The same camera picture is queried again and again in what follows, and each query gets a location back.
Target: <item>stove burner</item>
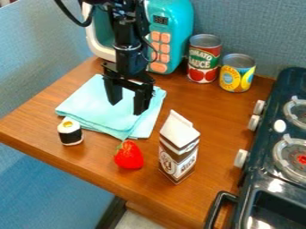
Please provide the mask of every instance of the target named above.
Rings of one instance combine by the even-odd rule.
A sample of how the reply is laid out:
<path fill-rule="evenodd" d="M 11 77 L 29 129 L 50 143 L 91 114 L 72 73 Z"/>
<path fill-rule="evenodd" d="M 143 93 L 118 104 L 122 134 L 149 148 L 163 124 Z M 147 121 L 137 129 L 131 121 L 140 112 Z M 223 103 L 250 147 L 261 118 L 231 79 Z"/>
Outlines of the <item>stove burner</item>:
<path fill-rule="evenodd" d="M 297 158 L 298 158 L 299 163 L 301 163 L 302 165 L 306 165 L 306 156 L 305 155 L 299 155 Z"/>
<path fill-rule="evenodd" d="M 276 167 L 298 182 L 306 182 L 306 140 L 284 135 L 273 148 Z"/>
<path fill-rule="evenodd" d="M 284 113 L 291 123 L 306 130 L 306 100 L 292 97 L 291 101 L 285 104 Z"/>

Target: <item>pink button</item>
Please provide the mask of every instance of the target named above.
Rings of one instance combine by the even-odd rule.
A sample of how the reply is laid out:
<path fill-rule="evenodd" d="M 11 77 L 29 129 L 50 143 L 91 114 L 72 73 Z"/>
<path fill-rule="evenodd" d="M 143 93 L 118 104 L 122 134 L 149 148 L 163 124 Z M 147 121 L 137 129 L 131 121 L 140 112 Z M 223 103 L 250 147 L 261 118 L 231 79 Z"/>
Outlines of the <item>pink button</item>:
<path fill-rule="evenodd" d="M 152 40 L 159 41 L 160 40 L 160 32 L 152 31 L 151 32 L 151 38 L 152 38 Z"/>
<path fill-rule="evenodd" d="M 161 40 L 163 43 L 169 43 L 171 40 L 170 33 L 162 33 Z"/>
<path fill-rule="evenodd" d="M 152 64 L 150 65 L 150 67 L 151 67 L 151 69 L 152 69 L 154 72 L 161 72 L 161 73 L 164 73 L 164 72 L 166 72 L 166 70 L 167 70 L 166 65 L 165 65 L 165 64 L 162 64 L 162 63 L 156 63 L 156 62 L 154 62 L 154 63 L 152 63 Z"/>
<path fill-rule="evenodd" d="M 168 54 L 170 52 L 170 46 L 169 45 L 163 44 L 163 45 L 160 46 L 160 49 L 164 54 Z"/>
<path fill-rule="evenodd" d="M 170 56 L 167 54 L 162 54 L 160 55 L 160 60 L 162 63 L 169 63 L 170 61 Z"/>
<path fill-rule="evenodd" d="M 157 51 L 159 51 L 159 43 L 157 43 L 157 42 L 152 42 L 151 45 L 152 45 Z"/>
<path fill-rule="evenodd" d="M 157 56 L 156 61 L 159 61 L 159 53 L 156 53 L 156 52 L 153 52 L 153 53 L 151 54 L 152 61 L 155 60 L 155 57 L 156 57 L 156 56 Z"/>

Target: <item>black toy stove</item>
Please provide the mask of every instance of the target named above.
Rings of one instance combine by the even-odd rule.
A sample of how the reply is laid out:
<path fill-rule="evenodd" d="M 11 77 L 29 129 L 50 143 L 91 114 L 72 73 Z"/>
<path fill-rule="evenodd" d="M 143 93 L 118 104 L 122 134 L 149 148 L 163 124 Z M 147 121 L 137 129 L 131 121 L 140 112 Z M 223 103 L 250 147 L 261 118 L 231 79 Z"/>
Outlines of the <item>black toy stove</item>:
<path fill-rule="evenodd" d="M 235 204 L 229 228 L 306 228 L 306 69 L 282 71 L 254 114 L 251 151 L 241 149 L 235 159 L 242 168 L 239 196 L 220 191 L 205 228 L 214 228 L 226 200 Z"/>

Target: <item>folded towel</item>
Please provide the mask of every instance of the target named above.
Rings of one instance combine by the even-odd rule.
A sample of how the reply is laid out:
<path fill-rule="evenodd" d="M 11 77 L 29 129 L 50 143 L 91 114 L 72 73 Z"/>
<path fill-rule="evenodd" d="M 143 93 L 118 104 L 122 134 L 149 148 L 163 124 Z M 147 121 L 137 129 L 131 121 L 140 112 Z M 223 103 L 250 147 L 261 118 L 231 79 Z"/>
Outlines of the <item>folded towel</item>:
<path fill-rule="evenodd" d="M 84 129 L 110 134 L 117 139 L 148 138 L 152 133 L 166 92 L 154 87 L 149 109 L 133 115 L 134 92 L 123 89 L 123 99 L 112 106 L 101 75 L 95 75 L 69 96 L 55 112 L 68 116 Z"/>

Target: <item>white floor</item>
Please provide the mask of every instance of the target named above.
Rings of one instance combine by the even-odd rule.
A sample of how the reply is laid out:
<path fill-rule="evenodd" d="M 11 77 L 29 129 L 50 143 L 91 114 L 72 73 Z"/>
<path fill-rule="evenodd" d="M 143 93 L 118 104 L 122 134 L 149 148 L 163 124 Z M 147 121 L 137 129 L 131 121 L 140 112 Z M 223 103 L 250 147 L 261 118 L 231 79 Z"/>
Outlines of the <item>white floor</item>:
<path fill-rule="evenodd" d="M 115 229 L 165 229 L 149 219 L 127 210 Z"/>

